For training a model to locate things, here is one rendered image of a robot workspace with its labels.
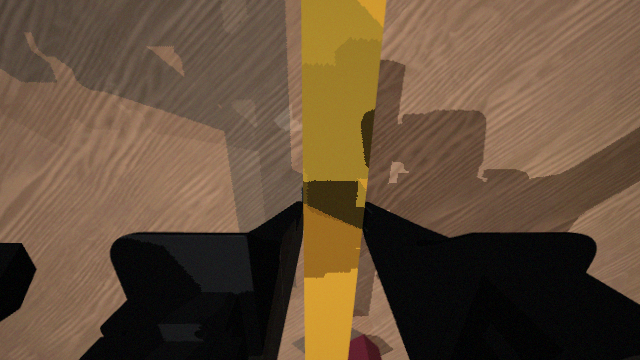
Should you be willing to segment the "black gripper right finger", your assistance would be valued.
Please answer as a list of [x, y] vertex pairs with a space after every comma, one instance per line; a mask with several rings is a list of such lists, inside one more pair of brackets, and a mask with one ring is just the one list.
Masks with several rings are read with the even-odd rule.
[[483, 274], [579, 268], [597, 244], [572, 232], [481, 232], [448, 238], [365, 202], [363, 234], [410, 360], [450, 360]]

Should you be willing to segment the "red rectangular block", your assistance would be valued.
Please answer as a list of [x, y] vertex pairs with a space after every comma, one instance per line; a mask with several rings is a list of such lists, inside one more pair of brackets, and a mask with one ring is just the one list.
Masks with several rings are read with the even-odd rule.
[[381, 360], [378, 347], [364, 334], [350, 341], [348, 360]]

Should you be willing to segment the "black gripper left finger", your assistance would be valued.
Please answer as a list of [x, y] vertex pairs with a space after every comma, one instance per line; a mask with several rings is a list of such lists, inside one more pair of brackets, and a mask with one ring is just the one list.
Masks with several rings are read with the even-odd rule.
[[248, 233], [134, 232], [110, 260], [128, 299], [135, 292], [233, 292], [249, 360], [277, 360], [303, 239], [303, 201]]

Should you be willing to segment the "yellow bar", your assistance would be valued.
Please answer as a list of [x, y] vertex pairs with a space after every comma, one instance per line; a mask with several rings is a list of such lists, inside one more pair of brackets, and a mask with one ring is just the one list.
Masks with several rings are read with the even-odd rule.
[[301, 0], [305, 360], [348, 360], [386, 0]]

